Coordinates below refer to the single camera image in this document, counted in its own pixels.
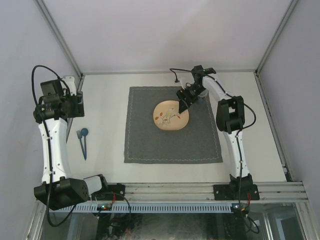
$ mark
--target white stitching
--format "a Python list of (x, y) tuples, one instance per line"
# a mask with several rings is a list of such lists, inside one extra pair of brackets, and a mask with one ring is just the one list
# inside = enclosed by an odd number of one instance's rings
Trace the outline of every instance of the white stitching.
[(130, 127), (131, 127), (131, 114), (132, 114), (132, 105), (134, 101), (134, 90), (172, 90), (174, 88), (132, 88), (131, 91), (131, 104), (130, 104), (130, 113), (129, 113), (129, 124), (128, 124), (128, 140), (127, 140), (127, 149), (126, 149), (126, 156), (128, 160), (141, 160), (141, 161), (181, 161), (181, 162), (187, 162), (187, 161), (204, 161), (204, 160), (214, 160), (219, 158), (219, 153), (218, 153), (218, 146), (217, 146), (217, 140), (216, 140), (216, 134), (215, 134), (215, 129), (213, 125), (213, 120), (211, 116), (211, 111), (209, 108), (209, 102), (208, 98), (205, 98), (206, 106), (208, 108), (209, 116), (210, 116), (210, 121), (211, 121), (211, 128), (213, 132), (213, 138), (214, 138), (214, 143), (215, 143), (215, 151), (217, 154), (217, 157), (212, 157), (212, 158), (199, 158), (199, 159), (144, 159), (144, 158), (130, 158), (129, 157), (129, 144), (130, 144)]

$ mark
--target glass panel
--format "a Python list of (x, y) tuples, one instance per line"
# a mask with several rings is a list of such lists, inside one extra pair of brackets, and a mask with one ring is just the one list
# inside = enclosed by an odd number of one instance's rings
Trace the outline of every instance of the glass panel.
[[(249, 217), (233, 213), (74, 213), (59, 227), (45, 217), (41, 240), (303, 240), (292, 204), (251, 204)], [(66, 213), (52, 213), (58, 223)]]

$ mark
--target white wall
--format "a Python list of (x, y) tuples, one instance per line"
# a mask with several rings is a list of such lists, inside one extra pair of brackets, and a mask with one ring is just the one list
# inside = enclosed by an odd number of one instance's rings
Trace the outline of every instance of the white wall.
[(291, 0), (45, 0), (84, 72), (254, 70)]
[(320, 1), (302, 0), (261, 79), (293, 174), (320, 223)]
[[(33, 118), (34, 65), (73, 75), (72, 68), (32, 0), (0, 1), (0, 239), (22, 239), (31, 216), (34, 187), (41, 184), (41, 136)], [(54, 75), (39, 70), (40, 82)]]

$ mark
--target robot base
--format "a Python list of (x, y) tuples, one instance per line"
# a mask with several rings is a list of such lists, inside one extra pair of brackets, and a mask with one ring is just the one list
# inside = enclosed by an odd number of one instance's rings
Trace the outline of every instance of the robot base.
[[(226, 201), (239, 199), (240, 177), (234, 178), (230, 175), (230, 180), (229, 184), (213, 185), (214, 200)], [(251, 200), (260, 200), (258, 187), (253, 184), (250, 174), (241, 178), (240, 200), (249, 200), (248, 195), (250, 195)]]
[[(229, 184), (213, 185), (214, 200), (216, 201), (229, 201), (238, 200), (239, 192), (231, 191)], [(251, 200), (260, 200), (258, 187), (253, 184), (251, 188), (242, 190), (240, 192), (240, 200), (248, 201), (248, 194), (251, 195)]]

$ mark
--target drawing on plate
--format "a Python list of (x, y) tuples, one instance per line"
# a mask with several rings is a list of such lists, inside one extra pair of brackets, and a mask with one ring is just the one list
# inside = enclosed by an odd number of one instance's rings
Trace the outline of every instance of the drawing on plate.
[(160, 112), (159, 116), (156, 116), (154, 119), (158, 120), (160, 119), (161, 122), (159, 125), (169, 125), (172, 118), (178, 117), (180, 119), (179, 113), (174, 114), (174, 108), (169, 108), (168, 111), (166, 111), (165, 115), (163, 112)]

